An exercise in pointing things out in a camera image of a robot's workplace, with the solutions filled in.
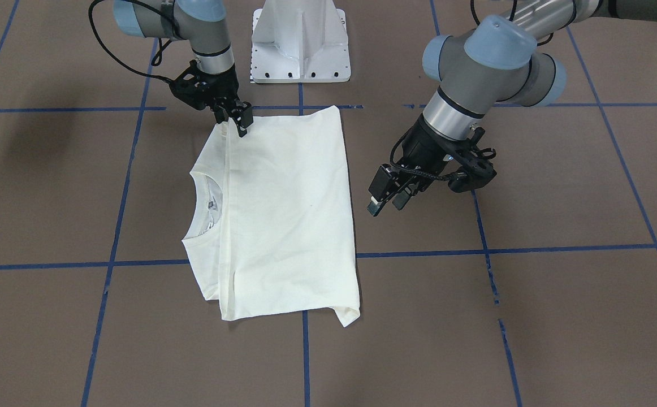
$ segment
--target black cable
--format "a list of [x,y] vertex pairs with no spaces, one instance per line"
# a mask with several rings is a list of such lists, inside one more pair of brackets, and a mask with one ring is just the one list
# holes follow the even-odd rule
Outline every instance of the black cable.
[[391,154],[388,155],[388,164],[390,164],[391,167],[394,167],[399,171],[407,172],[409,174],[417,175],[419,177],[429,178],[430,180],[435,180],[435,181],[449,181],[448,175],[438,176],[438,175],[434,175],[434,174],[429,173],[429,172],[424,172],[424,171],[419,171],[419,170],[410,170],[409,168],[404,168],[401,165],[398,165],[398,164],[396,164],[396,162],[394,162],[394,154],[396,153],[396,149],[398,149],[399,144],[401,144],[401,142],[403,142],[404,139],[406,139],[406,137],[409,135],[409,132],[411,132],[413,128],[414,127],[412,127],[411,129],[408,129],[408,131],[406,133],[404,133],[403,136],[401,136],[399,141],[396,142],[396,144],[394,144],[394,147],[391,149]]
[[550,33],[549,36],[545,41],[542,41],[541,43],[537,43],[537,46],[543,46],[547,44],[548,42],[552,41],[552,37],[554,36],[554,33]]
[[[105,1],[105,0],[94,0],[94,1],[90,4],[90,7],[88,8],[88,18],[90,19],[90,27],[93,29],[93,34],[95,34],[95,39],[98,41],[98,44],[100,44],[100,46],[102,47],[102,49],[103,49],[103,50],[104,50],[104,51],[105,51],[105,52],[106,52],[106,53],[107,53],[112,59],[114,59],[115,62],[117,62],[118,64],[122,65],[122,67],[124,67],[125,69],[129,70],[130,72],[132,72],[132,73],[134,73],[134,74],[140,75],[140,76],[142,76],[142,77],[152,77],[153,79],[159,79],[159,80],[162,80],[163,82],[168,83],[168,84],[169,84],[169,83],[172,83],[173,80],[171,80],[169,77],[164,77],[164,76],[160,76],[160,75],[150,75],[150,74],[147,74],[147,73],[145,73],[145,72],[140,72],[140,71],[138,71],[138,70],[135,70],[135,69],[133,69],[132,67],[130,67],[130,66],[128,66],[127,64],[125,64],[124,62],[122,62],[118,57],[115,56],[115,54],[113,54],[112,52],[110,52],[110,50],[107,48],[107,46],[105,45],[105,43],[103,43],[102,39],[100,38],[100,34],[98,34],[98,30],[97,30],[97,28],[95,27],[95,20],[93,20],[93,9],[95,8],[96,5],[98,5],[99,3],[102,3],[102,2],[104,2],[104,1]],[[140,6],[140,7],[145,7],[145,8],[147,8],[148,10],[150,10],[150,11],[156,13],[157,15],[160,15],[162,18],[164,18],[164,19],[166,19],[166,20],[169,21],[169,23],[170,23],[171,26],[173,27],[173,32],[175,33],[175,36],[178,36],[178,37],[180,36],[180,34],[178,34],[178,26],[175,24],[175,21],[173,21],[173,18],[170,18],[170,16],[166,15],[165,13],[163,13],[163,11],[160,11],[160,10],[158,10],[158,9],[155,8],[155,7],[151,7],[150,5],[146,5],[146,3],[140,2],[140,1],[138,1],[138,0],[120,0],[120,1],[122,1],[122,2],[128,2],[128,3],[133,3],[133,5],[138,5],[138,6]]]
[[477,10],[474,8],[474,0],[469,0],[469,10],[472,11],[472,18],[474,19],[474,22],[479,25],[479,18],[477,17]]
[[155,56],[153,57],[153,60],[150,61],[150,65],[153,65],[153,67],[158,67],[163,63],[163,51],[168,49],[170,44],[173,44],[173,40],[168,40],[165,44],[163,44],[163,39],[158,38],[158,51],[155,52]]
[[[512,11],[509,12],[509,21],[514,21],[515,20],[515,14],[517,13],[517,3],[519,0],[513,0],[512,1]],[[474,8],[474,0],[469,0],[469,10],[472,12],[472,18],[474,19],[474,22],[479,25],[479,17],[477,16],[477,10]]]
[[512,2],[512,11],[509,12],[509,21],[514,21],[515,20],[515,13],[517,12],[517,2],[519,0],[514,0]]

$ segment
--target white metal mount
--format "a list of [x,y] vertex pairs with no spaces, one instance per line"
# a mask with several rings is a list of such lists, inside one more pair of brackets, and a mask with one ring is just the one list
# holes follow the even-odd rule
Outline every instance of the white metal mount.
[[253,13],[250,74],[256,83],[346,82],[346,14],[333,0],[266,0]]

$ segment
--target blue joint cap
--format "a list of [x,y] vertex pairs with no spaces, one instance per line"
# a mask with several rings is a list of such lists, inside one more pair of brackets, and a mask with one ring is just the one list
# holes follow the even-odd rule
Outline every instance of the blue joint cap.
[[112,15],[120,31],[128,34],[128,36],[145,37],[142,29],[140,29],[140,24],[137,23],[137,15],[135,15],[132,3],[115,0],[112,5]]
[[466,39],[465,52],[479,64],[496,70],[516,70],[530,62],[537,40],[499,15],[489,15]]
[[176,0],[181,10],[196,20],[221,21],[226,18],[222,0]]
[[429,41],[424,48],[424,56],[421,59],[424,73],[434,80],[442,80],[439,74],[439,58],[442,56],[444,42],[451,36],[437,36]]
[[549,103],[553,103],[560,95],[562,95],[564,86],[567,85],[567,70],[564,69],[564,65],[554,58],[552,58],[552,61],[555,64],[554,81],[552,82],[552,86],[550,86],[550,91],[547,92],[547,95],[545,95],[540,103],[535,104],[535,106],[547,106]]

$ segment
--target gray robot arm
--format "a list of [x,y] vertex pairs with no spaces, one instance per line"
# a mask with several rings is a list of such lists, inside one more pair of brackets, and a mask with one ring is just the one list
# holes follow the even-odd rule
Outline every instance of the gray robot arm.
[[[462,36],[427,45],[424,70],[440,81],[423,113],[391,150],[370,184],[368,210],[376,216],[393,200],[402,209],[434,181],[453,192],[482,188],[495,176],[494,149],[480,149],[481,120],[497,101],[522,106],[553,103],[564,90],[564,67],[536,51],[538,39],[590,16],[657,21],[657,2],[644,0],[532,0],[503,16],[484,18]],[[394,160],[401,145],[403,157]],[[448,162],[460,165],[440,175]]]
[[115,0],[113,12],[119,28],[130,36],[189,41],[195,58],[176,79],[166,80],[171,92],[194,109],[209,107],[218,123],[233,119],[245,136],[253,108],[238,97],[222,0]]

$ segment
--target brown floor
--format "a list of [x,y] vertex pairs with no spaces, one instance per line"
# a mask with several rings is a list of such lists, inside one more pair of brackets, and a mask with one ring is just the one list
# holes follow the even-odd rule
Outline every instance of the brown floor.
[[[336,0],[352,79],[304,86],[249,84],[263,1],[226,3],[257,114],[344,108],[362,317],[220,320],[180,242],[213,116],[112,62],[88,2],[0,2],[0,406],[657,405],[657,24],[559,31],[556,105],[484,121],[496,180],[373,218],[368,183],[436,86],[424,45],[473,27],[468,0]],[[96,20],[147,68],[153,41],[111,2]]]

